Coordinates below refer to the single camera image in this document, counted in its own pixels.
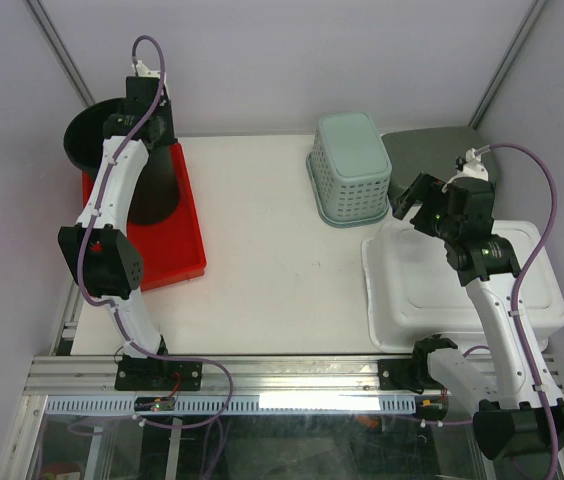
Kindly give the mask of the grey-green plastic tray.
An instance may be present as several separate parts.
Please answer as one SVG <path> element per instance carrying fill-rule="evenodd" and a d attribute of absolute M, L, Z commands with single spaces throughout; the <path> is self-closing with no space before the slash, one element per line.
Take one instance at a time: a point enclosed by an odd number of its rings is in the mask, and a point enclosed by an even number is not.
<path fill-rule="evenodd" d="M 392 172 L 388 199 L 393 203 L 426 172 L 448 181 L 456 171 L 456 159 L 470 148 L 487 145 L 476 130 L 467 126 L 437 127 L 387 133 L 381 136 Z"/>

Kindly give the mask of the light blue perforated basket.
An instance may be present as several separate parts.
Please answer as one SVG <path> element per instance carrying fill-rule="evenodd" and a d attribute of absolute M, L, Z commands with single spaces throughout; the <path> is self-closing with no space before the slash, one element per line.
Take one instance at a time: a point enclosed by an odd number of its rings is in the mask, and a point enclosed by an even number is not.
<path fill-rule="evenodd" d="M 389 210 L 392 165 L 372 118 L 363 112 L 322 117 L 306 158 L 317 210 L 335 228 L 376 223 Z"/>

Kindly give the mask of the white plastic tub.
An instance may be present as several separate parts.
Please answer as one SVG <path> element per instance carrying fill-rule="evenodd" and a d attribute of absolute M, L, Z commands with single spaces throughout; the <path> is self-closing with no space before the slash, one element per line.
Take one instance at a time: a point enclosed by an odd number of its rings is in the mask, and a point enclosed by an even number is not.
<path fill-rule="evenodd" d="M 494 233 L 508 239 L 520 266 L 540 239 L 527 221 L 496 220 Z M 485 335 L 443 242 L 388 220 L 362 243 L 370 338 L 385 353 L 410 353 L 416 341 L 434 334 L 451 338 L 462 351 L 486 345 Z M 564 327 L 564 299 L 543 248 L 521 288 L 521 299 L 541 349 Z"/>

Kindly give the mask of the black plastic bucket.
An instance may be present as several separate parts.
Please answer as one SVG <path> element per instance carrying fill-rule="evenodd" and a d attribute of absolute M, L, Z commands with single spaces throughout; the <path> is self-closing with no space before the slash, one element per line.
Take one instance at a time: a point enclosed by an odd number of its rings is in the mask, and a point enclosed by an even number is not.
<path fill-rule="evenodd" d="M 80 112 L 68 125 L 63 147 L 69 161 L 83 172 L 82 203 L 86 204 L 102 157 L 103 124 L 117 113 L 123 99 L 111 98 Z M 151 225 L 168 218 L 177 208 L 179 187 L 170 146 L 149 150 L 148 162 L 135 187 L 128 220 L 136 225 Z"/>

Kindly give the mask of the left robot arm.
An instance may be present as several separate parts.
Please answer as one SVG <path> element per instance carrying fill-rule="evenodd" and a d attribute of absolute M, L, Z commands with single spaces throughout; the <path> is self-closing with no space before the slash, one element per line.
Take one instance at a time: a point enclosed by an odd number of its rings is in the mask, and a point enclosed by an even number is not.
<path fill-rule="evenodd" d="M 136 375 L 150 388 L 171 377 L 161 334 L 149 319 L 140 291 L 144 264 L 127 236 L 136 185 L 155 149 L 173 137 L 165 81 L 160 72 L 126 79 L 126 94 L 78 114 L 65 132 L 70 160 L 95 179 L 90 196 L 58 243 L 83 299 L 105 309 L 123 339 L 122 351 L 141 359 Z"/>

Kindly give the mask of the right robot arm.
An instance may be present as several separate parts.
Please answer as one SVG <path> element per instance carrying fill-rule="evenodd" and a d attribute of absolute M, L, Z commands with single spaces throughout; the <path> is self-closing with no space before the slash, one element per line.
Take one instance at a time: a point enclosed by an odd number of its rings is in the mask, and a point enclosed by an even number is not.
<path fill-rule="evenodd" d="M 494 200 L 487 180 L 460 177 L 444 184 L 421 173 L 394 203 L 393 215 L 403 219 L 418 204 L 411 224 L 443 241 L 447 262 L 478 313 L 496 381 L 490 383 L 440 334 L 415 343 L 396 380 L 417 393 L 450 390 L 471 415 L 480 451 L 490 460 L 538 453 L 556 459 L 564 447 L 564 397 L 523 316 L 523 274 L 510 241 L 493 231 Z"/>

